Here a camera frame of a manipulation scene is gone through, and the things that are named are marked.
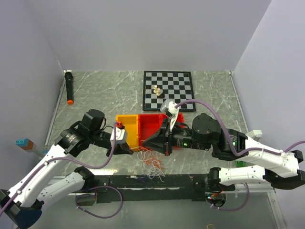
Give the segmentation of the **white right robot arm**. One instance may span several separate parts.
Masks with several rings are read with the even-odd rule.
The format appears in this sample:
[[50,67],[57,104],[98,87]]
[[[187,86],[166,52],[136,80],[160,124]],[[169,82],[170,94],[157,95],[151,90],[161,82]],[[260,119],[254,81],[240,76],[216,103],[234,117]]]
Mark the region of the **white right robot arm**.
[[248,167],[210,169],[205,185],[216,191],[238,183],[270,183],[273,188],[291,190],[304,185],[305,173],[300,170],[303,153],[299,150],[284,152],[265,146],[251,137],[228,129],[231,144],[217,120],[202,113],[193,119],[192,127],[177,123],[170,128],[168,118],[158,131],[143,142],[144,147],[170,155],[175,147],[207,151],[224,161],[244,161]]

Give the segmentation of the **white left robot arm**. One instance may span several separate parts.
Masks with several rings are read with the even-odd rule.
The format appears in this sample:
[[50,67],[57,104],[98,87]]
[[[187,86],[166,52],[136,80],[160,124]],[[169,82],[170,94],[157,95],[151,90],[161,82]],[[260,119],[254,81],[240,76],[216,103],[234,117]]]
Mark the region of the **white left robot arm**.
[[[28,229],[51,204],[75,191],[93,191],[97,182],[93,169],[104,168],[113,155],[133,154],[125,127],[115,122],[112,132],[104,131],[105,114],[91,109],[82,120],[63,130],[41,161],[19,183],[0,191],[0,212],[19,229]],[[107,149],[101,166],[90,166],[76,157],[90,145]]]

